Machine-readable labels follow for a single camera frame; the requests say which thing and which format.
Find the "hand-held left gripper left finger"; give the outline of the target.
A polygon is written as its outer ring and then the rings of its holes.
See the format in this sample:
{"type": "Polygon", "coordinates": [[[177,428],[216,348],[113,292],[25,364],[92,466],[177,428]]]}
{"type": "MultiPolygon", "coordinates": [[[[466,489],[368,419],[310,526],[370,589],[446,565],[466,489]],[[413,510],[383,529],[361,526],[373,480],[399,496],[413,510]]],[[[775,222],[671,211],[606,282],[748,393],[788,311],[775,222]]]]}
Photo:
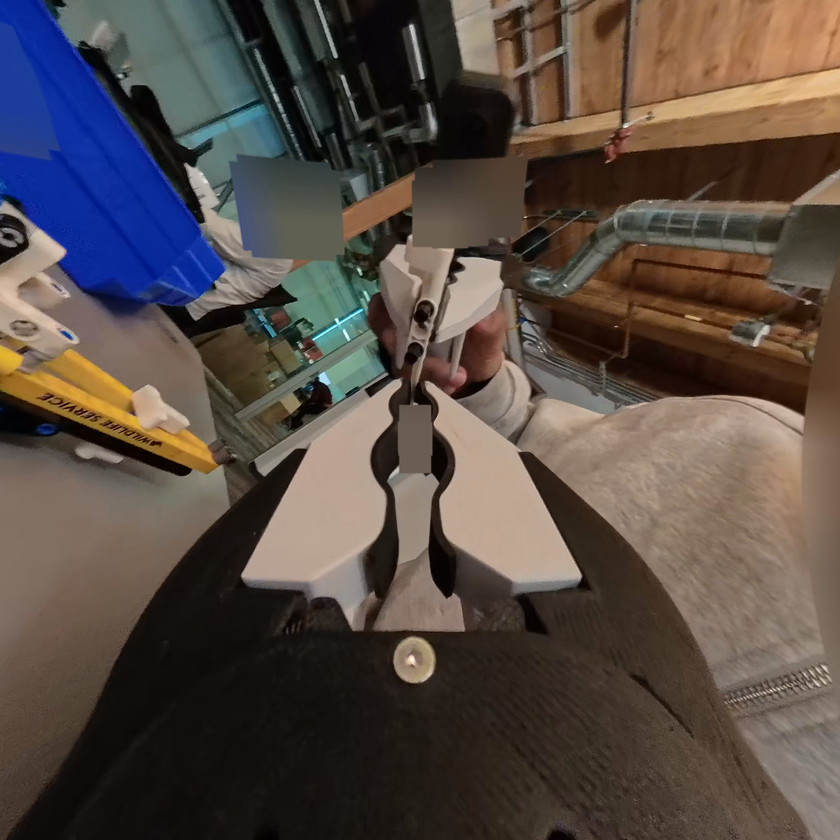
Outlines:
{"type": "Polygon", "coordinates": [[[390,383],[310,442],[242,571],[247,587],[332,598],[354,622],[373,591],[364,556],[386,519],[372,450],[408,386],[390,383]]]}

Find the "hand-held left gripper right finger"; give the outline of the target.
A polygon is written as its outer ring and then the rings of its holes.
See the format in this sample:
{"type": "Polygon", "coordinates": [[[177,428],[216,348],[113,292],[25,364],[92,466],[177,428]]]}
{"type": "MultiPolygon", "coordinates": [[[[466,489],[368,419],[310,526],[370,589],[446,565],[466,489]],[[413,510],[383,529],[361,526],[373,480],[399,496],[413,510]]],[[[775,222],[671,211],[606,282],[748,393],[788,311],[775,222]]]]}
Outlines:
{"type": "Polygon", "coordinates": [[[582,572],[517,446],[435,385],[428,559],[437,588],[473,606],[577,587],[582,572]]]}

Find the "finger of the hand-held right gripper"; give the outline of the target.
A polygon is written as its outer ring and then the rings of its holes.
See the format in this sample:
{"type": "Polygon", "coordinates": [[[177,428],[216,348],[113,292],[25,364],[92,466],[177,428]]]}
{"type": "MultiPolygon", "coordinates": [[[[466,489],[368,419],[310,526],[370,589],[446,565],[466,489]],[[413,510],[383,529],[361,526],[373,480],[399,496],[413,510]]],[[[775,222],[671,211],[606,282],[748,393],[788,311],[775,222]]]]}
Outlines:
{"type": "Polygon", "coordinates": [[[501,262],[487,257],[458,256],[461,268],[446,287],[438,321],[438,341],[445,343],[466,333],[497,308],[503,282],[501,262]]]}
{"type": "Polygon", "coordinates": [[[424,326],[416,319],[417,305],[424,300],[424,279],[412,264],[413,245],[395,245],[381,262],[381,294],[395,325],[396,359],[399,368],[420,371],[424,362],[424,326]]]}

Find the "zebra striped lego panel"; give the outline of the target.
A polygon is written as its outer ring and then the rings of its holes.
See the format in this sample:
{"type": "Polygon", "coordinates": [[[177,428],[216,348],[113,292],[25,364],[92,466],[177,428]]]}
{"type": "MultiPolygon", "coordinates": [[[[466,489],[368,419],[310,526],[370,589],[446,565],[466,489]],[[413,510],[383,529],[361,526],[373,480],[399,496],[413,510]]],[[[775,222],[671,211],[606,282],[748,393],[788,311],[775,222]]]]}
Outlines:
{"type": "Polygon", "coordinates": [[[429,345],[437,338],[438,324],[447,306],[454,250],[417,246],[410,238],[405,258],[414,296],[404,356],[411,365],[408,403],[413,405],[429,345]]]}

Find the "lego helicopter model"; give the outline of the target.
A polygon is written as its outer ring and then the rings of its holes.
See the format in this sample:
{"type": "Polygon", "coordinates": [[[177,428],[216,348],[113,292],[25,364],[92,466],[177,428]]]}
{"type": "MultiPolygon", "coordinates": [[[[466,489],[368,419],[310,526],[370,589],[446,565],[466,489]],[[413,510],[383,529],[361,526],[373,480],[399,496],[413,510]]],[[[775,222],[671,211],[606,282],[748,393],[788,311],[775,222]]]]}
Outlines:
{"type": "Polygon", "coordinates": [[[69,298],[48,269],[67,251],[13,199],[1,205],[1,427],[32,438],[67,434],[82,459],[132,458],[174,476],[236,461],[206,444],[152,385],[132,391],[77,351],[78,336],[49,310],[69,298]]]}

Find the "person's right hand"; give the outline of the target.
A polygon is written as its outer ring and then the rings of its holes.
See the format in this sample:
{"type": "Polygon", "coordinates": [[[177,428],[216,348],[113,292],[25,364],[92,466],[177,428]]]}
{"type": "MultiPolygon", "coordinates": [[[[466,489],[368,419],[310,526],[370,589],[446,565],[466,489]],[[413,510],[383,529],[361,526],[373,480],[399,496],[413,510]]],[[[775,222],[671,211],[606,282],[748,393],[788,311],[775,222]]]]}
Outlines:
{"type": "MultiPolygon", "coordinates": [[[[371,298],[367,312],[369,327],[379,342],[383,365],[396,378],[409,379],[411,367],[400,368],[395,364],[396,328],[379,293],[375,293],[371,298]]],[[[421,380],[432,382],[438,389],[455,399],[478,392],[499,372],[505,360],[506,332],[506,315],[502,304],[499,303],[495,311],[479,321],[465,335],[457,372],[449,375],[446,360],[426,357],[421,380]]]]}

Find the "red sprinkler valve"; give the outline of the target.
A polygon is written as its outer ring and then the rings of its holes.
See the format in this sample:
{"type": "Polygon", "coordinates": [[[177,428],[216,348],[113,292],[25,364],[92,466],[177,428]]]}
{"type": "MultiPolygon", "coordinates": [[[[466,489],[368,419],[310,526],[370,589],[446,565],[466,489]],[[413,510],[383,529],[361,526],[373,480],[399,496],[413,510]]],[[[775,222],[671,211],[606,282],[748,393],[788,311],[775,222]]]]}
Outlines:
{"type": "Polygon", "coordinates": [[[622,117],[616,131],[610,136],[604,145],[605,163],[610,164],[627,152],[627,145],[634,133],[634,129],[640,123],[651,121],[655,117],[652,111],[647,111],[635,119],[622,117]]]}

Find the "cardboard boxes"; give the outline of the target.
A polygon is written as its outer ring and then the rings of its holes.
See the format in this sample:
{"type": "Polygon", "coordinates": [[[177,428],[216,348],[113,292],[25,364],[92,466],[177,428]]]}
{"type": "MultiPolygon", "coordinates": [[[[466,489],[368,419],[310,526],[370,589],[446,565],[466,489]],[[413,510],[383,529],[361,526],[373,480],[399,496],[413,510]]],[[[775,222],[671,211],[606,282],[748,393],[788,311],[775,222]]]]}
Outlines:
{"type": "Polygon", "coordinates": [[[241,323],[192,339],[206,368],[243,406],[286,384],[305,360],[285,339],[271,339],[241,323]]]}

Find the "wooden ceiling beam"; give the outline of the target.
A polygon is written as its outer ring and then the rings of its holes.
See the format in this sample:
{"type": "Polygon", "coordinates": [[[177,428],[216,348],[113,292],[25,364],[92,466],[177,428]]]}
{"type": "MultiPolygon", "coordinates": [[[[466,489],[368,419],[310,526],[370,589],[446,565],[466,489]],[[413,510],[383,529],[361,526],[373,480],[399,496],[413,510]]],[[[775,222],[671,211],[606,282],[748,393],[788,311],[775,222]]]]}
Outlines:
{"type": "MultiPolygon", "coordinates": [[[[526,160],[602,154],[619,111],[515,133],[508,154],[526,160]]],[[[756,82],[636,108],[628,153],[811,137],[839,131],[839,69],[756,82]]]]}

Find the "blue plastic bin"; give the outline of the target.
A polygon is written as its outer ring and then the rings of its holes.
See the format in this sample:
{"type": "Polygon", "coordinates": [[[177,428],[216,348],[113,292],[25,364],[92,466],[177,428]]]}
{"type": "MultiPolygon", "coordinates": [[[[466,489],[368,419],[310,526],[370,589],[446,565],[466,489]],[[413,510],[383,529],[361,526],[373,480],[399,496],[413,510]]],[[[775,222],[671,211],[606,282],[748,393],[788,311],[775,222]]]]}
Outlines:
{"type": "Polygon", "coordinates": [[[2,194],[85,291],[180,307],[224,272],[176,191],[42,2],[2,2],[2,194]]]}

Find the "silver ventilation duct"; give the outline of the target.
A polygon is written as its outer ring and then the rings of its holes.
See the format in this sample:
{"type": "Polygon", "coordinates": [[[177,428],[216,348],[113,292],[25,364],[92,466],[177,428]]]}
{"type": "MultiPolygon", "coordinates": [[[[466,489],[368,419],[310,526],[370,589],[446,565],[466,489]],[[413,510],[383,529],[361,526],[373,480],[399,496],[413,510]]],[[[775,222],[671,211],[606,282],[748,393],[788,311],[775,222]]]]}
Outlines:
{"type": "Polygon", "coordinates": [[[526,268],[520,290],[566,298],[630,245],[772,257],[791,210],[789,203],[769,202],[652,200],[623,205],[597,224],[562,267],[526,268]]]}

